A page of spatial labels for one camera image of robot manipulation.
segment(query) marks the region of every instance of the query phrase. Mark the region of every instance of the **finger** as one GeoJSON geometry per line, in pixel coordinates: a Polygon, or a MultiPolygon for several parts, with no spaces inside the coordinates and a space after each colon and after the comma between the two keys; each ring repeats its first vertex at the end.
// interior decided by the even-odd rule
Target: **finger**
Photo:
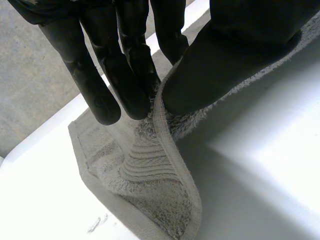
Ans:
{"type": "Polygon", "coordinates": [[[80,21],[103,72],[128,116],[135,120],[145,118],[150,101],[121,52],[115,6],[111,1],[94,7],[84,6],[80,21]]]}
{"type": "Polygon", "coordinates": [[[121,44],[128,63],[140,86],[149,97],[153,97],[160,79],[145,38],[149,2],[117,0],[115,6],[121,44]]]}
{"type": "Polygon", "coordinates": [[[90,57],[79,19],[71,16],[39,27],[59,52],[95,118],[103,125],[118,121],[121,110],[90,57]]]}
{"type": "Polygon", "coordinates": [[[172,65],[176,64],[189,47],[181,34],[185,25],[186,0],[150,0],[155,33],[159,47],[172,65]]]}
{"type": "Polygon", "coordinates": [[[164,86],[166,109],[181,115],[218,101],[291,52],[319,10],[315,0],[211,0],[211,21],[164,86]]]}

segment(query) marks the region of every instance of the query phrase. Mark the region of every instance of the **concrete floor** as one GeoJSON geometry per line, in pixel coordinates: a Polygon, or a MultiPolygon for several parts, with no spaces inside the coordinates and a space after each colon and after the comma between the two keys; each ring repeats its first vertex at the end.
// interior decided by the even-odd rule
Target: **concrete floor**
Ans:
{"type": "MultiPolygon", "coordinates": [[[[26,22],[7,1],[0,1],[0,29],[0,156],[6,157],[79,90],[38,26],[26,22]]],[[[154,32],[150,9],[146,37],[154,32]]],[[[86,34],[85,41],[102,75],[86,34]]],[[[162,78],[162,66],[157,69],[162,78]]]]}

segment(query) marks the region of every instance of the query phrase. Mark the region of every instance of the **white surface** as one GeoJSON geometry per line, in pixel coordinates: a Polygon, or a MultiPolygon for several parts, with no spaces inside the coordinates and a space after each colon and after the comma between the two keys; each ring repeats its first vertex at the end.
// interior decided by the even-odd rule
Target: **white surface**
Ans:
{"type": "Polygon", "coordinates": [[[178,143],[199,240],[320,239],[320,39],[231,95],[178,143]]]}
{"type": "MultiPolygon", "coordinates": [[[[320,40],[179,142],[203,204],[197,240],[320,239],[319,52],[320,40]]],[[[135,239],[79,176],[67,126],[86,108],[77,96],[3,162],[0,239],[135,239]]]]}
{"type": "MultiPolygon", "coordinates": [[[[209,0],[191,3],[183,31],[208,9],[209,0]]],[[[159,49],[155,34],[147,44],[152,54],[159,49]]],[[[80,178],[68,125],[87,108],[78,95],[5,158],[0,168],[1,240],[137,239],[80,178]],[[98,218],[100,225],[88,234],[98,218]]]]}

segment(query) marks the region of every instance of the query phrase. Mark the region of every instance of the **gray towel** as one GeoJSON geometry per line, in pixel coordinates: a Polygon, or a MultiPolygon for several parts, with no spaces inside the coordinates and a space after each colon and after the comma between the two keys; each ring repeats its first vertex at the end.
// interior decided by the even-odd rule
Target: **gray towel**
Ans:
{"type": "MultiPolygon", "coordinates": [[[[290,54],[220,101],[279,67],[314,40],[320,34],[318,16],[303,27],[302,39],[290,54]]],[[[209,19],[207,12],[186,30],[191,42],[209,19]]],[[[156,66],[168,66],[160,52],[153,58],[156,66]]],[[[88,109],[70,124],[69,132],[83,182],[137,237],[193,240],[201,222],[201,200],[175,141],[192,131],[217,102],[193,114],[172,116],[162,101],[167,79],[159,86],[146,119],[132,120],[122,109],[119,122],[103,126],[88,109]]]]}

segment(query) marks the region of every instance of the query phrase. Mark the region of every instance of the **towel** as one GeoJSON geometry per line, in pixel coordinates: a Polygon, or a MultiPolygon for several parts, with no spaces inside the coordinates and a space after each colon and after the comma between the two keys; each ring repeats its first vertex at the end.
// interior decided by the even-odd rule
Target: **towel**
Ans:
{"type": "MultiPolygon", "coordinates": [[[[192,40],[210,19],[206,12],[185,35],[192,40]]],[[[88,109],[69,125],[80,176],[90,191],[138,238],[143,240],[193,240],[202,205],[197,187],[175,142],[190,133],[212,107],[289,60],[320,34],[319,14],[302,28],[302,37],[287,56],[233,88],[224,97],[197,112],[174,116],[162,100],[168,76],[151,99],[146,119],[121,119],[99,124],[88,109]]],[[[164,57],[155,54],[156,66],[164,57]]]]}

